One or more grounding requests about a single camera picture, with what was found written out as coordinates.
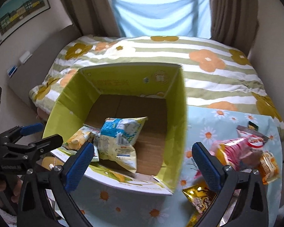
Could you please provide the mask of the person left hand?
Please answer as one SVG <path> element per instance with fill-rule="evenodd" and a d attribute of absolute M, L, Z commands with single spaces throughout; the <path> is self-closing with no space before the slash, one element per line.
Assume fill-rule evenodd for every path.
<path fill-rule="evenodd" d="M 19 197 L 20 197 L 20 192 L 21 192 L 21 187 L 22 187 L 22 181 L 21 179 L 17 176 L 16 177 L 16 185 L 13 188 L 13 195 L 11 196 L 11 201 L 14 203 L 19 202 Z M 0 192 L 3 192 L 6 189 L 6 182 L 5 181 L 0 181 Z M 4 203 L 0 199 L 0 208 L 4 207 Z"/>

